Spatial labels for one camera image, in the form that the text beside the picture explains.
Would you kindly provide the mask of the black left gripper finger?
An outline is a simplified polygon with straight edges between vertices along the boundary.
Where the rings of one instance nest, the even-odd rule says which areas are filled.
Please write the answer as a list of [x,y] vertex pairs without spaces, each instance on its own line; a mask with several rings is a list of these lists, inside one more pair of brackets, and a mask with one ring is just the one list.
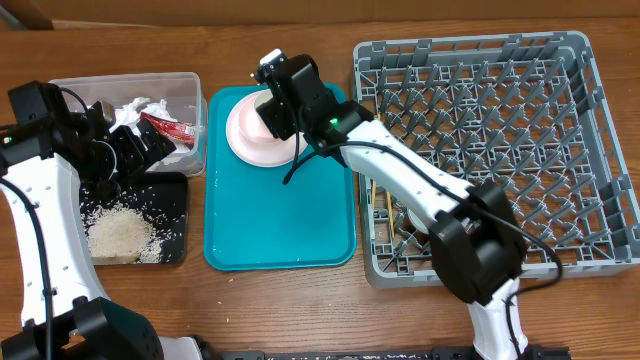
[[144,172],[144,146],[130,127],[116,128],[109,136],[109,145],[115,151],[119,175],[138,175]]
[[176,150],[175,144],[162,135],[150,121],[140,120],[137,123],[137,129],[140,131],[139,137],[146,147],[144,157],[147,163],[156,163]]

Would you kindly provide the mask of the red sauce packet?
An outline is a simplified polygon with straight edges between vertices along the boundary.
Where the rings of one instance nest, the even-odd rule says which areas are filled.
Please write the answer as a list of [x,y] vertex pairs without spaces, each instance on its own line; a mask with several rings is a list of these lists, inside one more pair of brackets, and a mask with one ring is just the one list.
[[160,134],[171,140],[189,146],[195,144],[197,128],[189,123],[168,121],[145,112],[140,114],[140,118],[149,121]]

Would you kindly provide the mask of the white napkin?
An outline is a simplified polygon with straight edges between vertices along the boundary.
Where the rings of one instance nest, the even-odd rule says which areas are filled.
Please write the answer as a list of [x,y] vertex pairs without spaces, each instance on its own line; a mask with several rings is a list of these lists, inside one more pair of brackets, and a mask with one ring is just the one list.
[[[115,109],[116,121],[110,127],[109,132],[113,133],[118,127],[126,126],[129,127],[136,136],[140,137],[141,132],[137,128],[137,124],[143,113],[159,118],[165,122],[181,123],[181,120],[176,119],[169,113],[165,99],[161,99],[159,102],[152,102],[150,98],[137,97],[132,102]],[[190,130],[188,137],[191,138],[190,143],[179,140],[175,136],[169,137],[176,146],[174,154],[187,153],[194,147],[195,131]]]

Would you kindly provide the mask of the pink small bowl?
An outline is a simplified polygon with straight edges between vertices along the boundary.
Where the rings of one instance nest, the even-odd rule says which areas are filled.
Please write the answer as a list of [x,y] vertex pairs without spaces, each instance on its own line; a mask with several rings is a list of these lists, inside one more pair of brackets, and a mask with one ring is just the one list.
[[258,93],[247,96],[239,114],[239,127],[241,134],[250,142],[264,145],[276,142],[267,126],[263,123],[256,110]]

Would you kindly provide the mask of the pink plate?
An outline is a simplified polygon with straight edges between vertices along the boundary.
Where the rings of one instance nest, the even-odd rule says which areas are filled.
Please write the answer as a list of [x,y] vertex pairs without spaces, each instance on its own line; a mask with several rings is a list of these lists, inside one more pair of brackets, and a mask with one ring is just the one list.
[[227,142],[236,156],[244,162],[257,167],[277,167],[290,163],[294,159],[295,137],[287,140],[276,138],[275,143],[256,144],[247,140],[240,132],[239,114],[247,96],[243,97],[231,110],[226,123]]

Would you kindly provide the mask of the cooked white rice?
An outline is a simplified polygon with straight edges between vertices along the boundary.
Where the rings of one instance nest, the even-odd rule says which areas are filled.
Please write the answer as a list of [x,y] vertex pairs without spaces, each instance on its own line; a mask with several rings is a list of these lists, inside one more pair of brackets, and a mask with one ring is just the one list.
[[161,208],[150,186],[128,188],[111,199],[83,187],[80,213],[96,265],[160,264],[181,256],[181,219]]

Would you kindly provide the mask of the grey bowl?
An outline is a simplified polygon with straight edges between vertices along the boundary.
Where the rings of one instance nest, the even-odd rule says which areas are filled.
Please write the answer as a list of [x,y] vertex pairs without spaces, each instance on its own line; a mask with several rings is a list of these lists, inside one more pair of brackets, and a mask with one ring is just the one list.
[[423,222],[422,218],[419,217],[415,212],[411,209],[407,210],[407,215],[411,225],[420,233],[427,235],[429,233],[429,226],[432,221],[428,220],[427,222]]

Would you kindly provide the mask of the white cup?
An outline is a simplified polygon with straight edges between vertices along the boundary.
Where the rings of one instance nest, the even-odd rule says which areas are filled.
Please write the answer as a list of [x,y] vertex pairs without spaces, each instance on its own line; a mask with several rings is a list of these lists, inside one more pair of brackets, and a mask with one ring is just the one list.
[[272,99],[273,95],[270,90],[259,91],[254,100],[255,110],[258,110],[261,106],[266,105]]

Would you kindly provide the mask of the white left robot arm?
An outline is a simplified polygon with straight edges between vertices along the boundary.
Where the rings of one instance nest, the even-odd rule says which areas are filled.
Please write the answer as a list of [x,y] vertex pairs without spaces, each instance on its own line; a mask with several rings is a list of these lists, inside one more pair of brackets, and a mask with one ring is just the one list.
[[5,359],[210,359],[198,336],[159,335],[143,315],[109,300],[80,215],[82,183],[131,174],[162,154],[150,130],[109,131],[101,102],[81,113],[64,100],[16,101],[1,136],[1,189],[9,202],[24,281],[22,329],[1,343]]

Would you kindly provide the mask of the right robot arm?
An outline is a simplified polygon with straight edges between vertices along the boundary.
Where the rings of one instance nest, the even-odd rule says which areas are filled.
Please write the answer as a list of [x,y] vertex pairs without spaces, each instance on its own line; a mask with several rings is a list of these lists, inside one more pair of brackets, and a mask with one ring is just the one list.
[[497,185],[474,186],[428,162],[350,100],[339,102],[315,61],[280,50],[265,55],[253,75],[271,97],[257,113],[280,140],[312,147],[294,156],[298,169],[314,156],[376,181],[424,228],[431,265],[442,284],[467,304],[474,352],[481,359],[518,359],[527,346],[517,308],[526,246],[507,196]]

